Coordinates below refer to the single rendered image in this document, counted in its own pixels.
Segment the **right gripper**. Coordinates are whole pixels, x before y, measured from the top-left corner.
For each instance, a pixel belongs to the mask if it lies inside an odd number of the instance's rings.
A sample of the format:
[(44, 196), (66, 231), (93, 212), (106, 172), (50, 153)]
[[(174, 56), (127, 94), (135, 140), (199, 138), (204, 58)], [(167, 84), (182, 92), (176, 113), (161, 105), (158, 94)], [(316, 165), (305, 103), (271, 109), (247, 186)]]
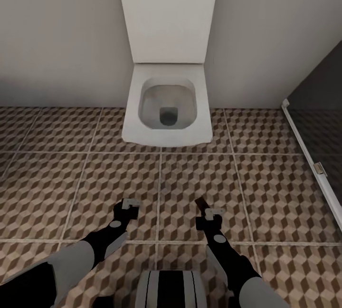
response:
[(211, 226), (215, 226), (217, 229), (221, 229), (221, 217), (218, 215), (214, 215), (212, 221), (206, 220), (205, 216), (203, 215), (201, 217), (196, 217), (196, 229), (198, 231), (204, 230), (204, 233), (206, 235), (206, 230)]

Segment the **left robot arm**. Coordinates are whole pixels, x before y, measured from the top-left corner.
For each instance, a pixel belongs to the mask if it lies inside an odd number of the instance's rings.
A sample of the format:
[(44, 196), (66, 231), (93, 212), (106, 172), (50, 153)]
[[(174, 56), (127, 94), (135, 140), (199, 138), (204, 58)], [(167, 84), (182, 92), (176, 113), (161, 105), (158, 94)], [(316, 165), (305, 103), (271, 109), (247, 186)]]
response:
[(0, 308), (56, 308), (95, 266), (126, 241), (130, 219), (137, 220), (143, 200), (123, 198), (114, 219), (97, 232), (6, 278), (0, 286)]

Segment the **mousetrap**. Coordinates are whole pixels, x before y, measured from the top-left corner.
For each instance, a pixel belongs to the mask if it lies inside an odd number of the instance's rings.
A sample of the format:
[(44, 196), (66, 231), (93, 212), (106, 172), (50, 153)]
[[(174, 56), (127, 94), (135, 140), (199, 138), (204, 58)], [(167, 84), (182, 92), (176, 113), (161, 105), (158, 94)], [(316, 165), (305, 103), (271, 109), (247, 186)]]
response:
[(205, 209), (206, 209), (206, 208), (210, 208), (210, 207), (208, 206), (208, 204), (206, 203), (206, 201), (204, 200), (204, 198), (203, 198), (203, 197), (200, 197), (200, 198), (197, 198), (197, 199), (194, 200), (194, 201), (196, 202), (197, 206), (199, 207), (199, 209), (200, 209), (202, 215), (205, 216), (205, 215), (206, 215), (206, 214), (205, 214)]

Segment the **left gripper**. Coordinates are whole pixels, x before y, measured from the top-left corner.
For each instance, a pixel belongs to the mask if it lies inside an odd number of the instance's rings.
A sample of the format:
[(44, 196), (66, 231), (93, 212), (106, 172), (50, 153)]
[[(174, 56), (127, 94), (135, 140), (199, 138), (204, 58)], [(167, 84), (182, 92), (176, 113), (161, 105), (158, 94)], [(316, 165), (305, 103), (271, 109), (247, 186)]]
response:
[(114, 217), (120, 215), (120, 214), (124, 214), (127, 216), (128, 221), (130, 221), (130, 219), (133, 220), (137, 220), (138, 218), (138, 211), (139, 208), (138, 207), (133, 207), (132, 205), (130, 205), (130, 208), (127, 209), (122, 209), (122, 203), (123, 202), (119, 202), (117, 205), (115, 205), (114, 207)]

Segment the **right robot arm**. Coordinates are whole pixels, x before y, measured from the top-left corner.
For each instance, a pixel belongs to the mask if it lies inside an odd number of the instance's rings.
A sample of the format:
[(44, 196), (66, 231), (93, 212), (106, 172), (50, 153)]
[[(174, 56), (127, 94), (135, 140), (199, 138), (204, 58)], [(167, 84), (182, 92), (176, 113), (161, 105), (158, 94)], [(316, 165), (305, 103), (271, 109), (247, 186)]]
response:
[(234, 292), (241, 308), (293, 308), (240, 256), (220, 231), (225, 208), (206, 208), (205, 216), (196, 217), (196, 229), (204, 230), (209, 260), (229, 290)]

